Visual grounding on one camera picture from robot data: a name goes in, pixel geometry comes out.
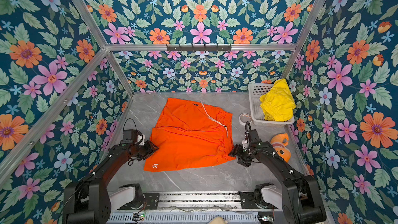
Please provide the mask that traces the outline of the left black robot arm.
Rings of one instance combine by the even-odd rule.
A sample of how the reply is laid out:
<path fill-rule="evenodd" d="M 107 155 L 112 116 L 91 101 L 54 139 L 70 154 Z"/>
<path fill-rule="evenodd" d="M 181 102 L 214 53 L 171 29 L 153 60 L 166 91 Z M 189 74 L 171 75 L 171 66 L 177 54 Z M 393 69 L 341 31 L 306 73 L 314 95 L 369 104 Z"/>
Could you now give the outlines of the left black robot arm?
<path fill-rule="evenodd" d="M 108 184 L 124 164 L 146 160 L 159 149 L 151 141 L 140 144 L 137 130 L 124 133 L 136 135 L 114 145 L 96 169 L 80 181 L 66 186 L 62 223 L 105 224 L 113 212 L 127 204 L 137 208 L 146 206 L 146 199 L 139 184 L 121 186 L 111 195 L 107 191 Z"/>

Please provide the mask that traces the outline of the orange shorts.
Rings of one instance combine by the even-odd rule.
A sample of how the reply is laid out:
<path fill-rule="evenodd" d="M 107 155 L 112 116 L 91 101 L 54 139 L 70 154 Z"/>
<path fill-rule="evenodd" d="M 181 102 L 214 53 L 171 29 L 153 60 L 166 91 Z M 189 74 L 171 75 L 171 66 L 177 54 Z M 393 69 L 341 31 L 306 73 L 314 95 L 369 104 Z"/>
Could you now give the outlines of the orange shorts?
<path fill-rule="evenodd" d="M 148 159 L 146 172 L 214 167 L 234 160 L 231 113 L 222 108 L 169 98 L 151 142 L 158 147 Z"/>

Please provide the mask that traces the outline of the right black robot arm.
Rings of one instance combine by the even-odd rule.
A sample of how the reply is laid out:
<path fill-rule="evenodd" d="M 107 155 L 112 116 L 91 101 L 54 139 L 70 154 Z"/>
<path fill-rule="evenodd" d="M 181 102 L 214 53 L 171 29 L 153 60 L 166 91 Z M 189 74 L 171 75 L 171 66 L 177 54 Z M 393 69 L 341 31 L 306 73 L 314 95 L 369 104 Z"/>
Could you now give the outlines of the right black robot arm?
<path fill-rule="evenodd" d="M 248 168 L 253 163 L 265 165 L 280 183 L 256 185 L 251 194 L 258 207 L 273 206 L 283 212 L 289 224 L 318 224 L 327 214 L 317 181 L 290 166 L 270 142 L 261 141 L 257 131 L 245 123 L 247 147 L 235 145 L 229 156 Z"/>

